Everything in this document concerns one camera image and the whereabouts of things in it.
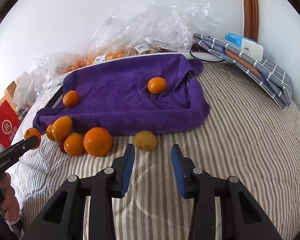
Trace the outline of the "person's left hand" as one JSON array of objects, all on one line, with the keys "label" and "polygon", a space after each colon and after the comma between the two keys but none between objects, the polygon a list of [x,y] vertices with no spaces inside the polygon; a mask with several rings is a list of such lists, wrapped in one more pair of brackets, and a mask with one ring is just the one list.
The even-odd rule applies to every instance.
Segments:
[{"label": "person's left hand", "polygon": [[4,173],[0,179],[0,191],[4,195],[4,200],[0,203],[0,207],[6,211],[5,218],[9,222],[16,222],[19,217],[19,203],[15,197],[14,188],[11,187],[11,176]]}]

